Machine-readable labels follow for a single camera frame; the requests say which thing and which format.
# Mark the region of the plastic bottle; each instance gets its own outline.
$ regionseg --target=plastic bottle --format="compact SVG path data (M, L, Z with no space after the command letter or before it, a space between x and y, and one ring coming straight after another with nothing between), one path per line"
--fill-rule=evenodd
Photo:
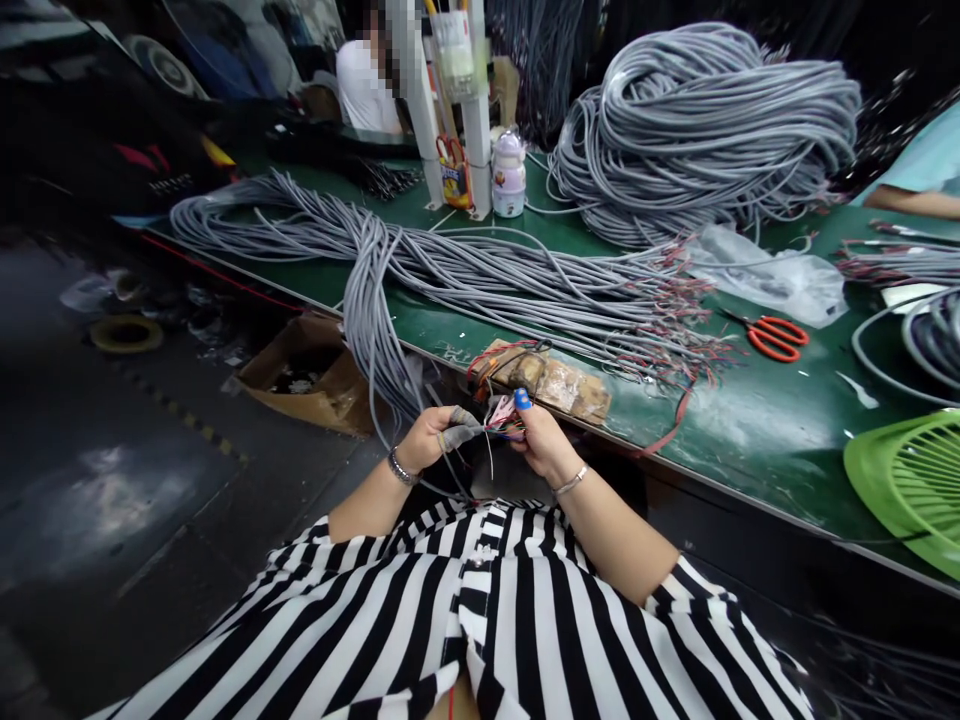
M500 217L517 217L527 198L527 153L523 142L505 132L493 147L493 211Z

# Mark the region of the light blue shirt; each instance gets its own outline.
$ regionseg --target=light blue shirt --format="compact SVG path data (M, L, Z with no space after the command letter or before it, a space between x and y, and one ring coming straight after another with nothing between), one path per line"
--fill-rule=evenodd
M951 105L917 133L890 169L850 204L863 205L879 185L960 197L960 103Z

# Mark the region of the yellow-black floor marking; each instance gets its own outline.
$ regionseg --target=yellow-black floor marking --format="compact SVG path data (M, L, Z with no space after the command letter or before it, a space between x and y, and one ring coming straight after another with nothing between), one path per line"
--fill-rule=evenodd
M159 388L130 370L123 363L113 360L108 361L108 364L125 380L133 384L137 389L146 393L147 396L153 399L153 401L160 407L164 408L174 417L179 418L180 421L191 430L200 433L204 440L217 448L217 450L219 450L223 455L226 455L227 457L234 457L244 465L250 461L250 458L246 454L239 452L233 446L233 443L214 430L212 425L207 425L200 418L183 407L183 405L165 395Z

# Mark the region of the orange-handled scissors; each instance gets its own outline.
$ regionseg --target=orange-handled scissors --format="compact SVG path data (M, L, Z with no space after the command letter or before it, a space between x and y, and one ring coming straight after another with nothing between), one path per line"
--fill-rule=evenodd
M757 321L732 313L726 308L720 312L731 320L745 325L747 339L757 350L773 360L780 362L796 362L800 359L800 351L795 346L803 347L810 342L806 331L789 320L764 315Z
M457 138L440 135L437 137L435 144L440 157L443 158L449 167L457 167L466 162L467 155L463 152L463 145L460 144Z

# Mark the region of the bracelet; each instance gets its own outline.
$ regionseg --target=bracelet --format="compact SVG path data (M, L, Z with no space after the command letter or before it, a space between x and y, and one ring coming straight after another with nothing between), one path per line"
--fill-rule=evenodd
M584 465L582 468L580 468L580 472L578 472L576 475L573 476L573 480L568 482L566 485L563 485L553 491L553 497L559 498L565 492L570 492L571 490L573 490L573 488L579 485L580 481L583 480L584 477L586 477L587 470L589 469L590 469L589 465Z
M397 476L397 480L402 482L407 487L413 487L418 482L420 482L419 475L411 475L402 467L400 463L397 462L397 446L394 445L390 450L390 454L387 455L387 464L390 466L390 469L393 471L393 474Z

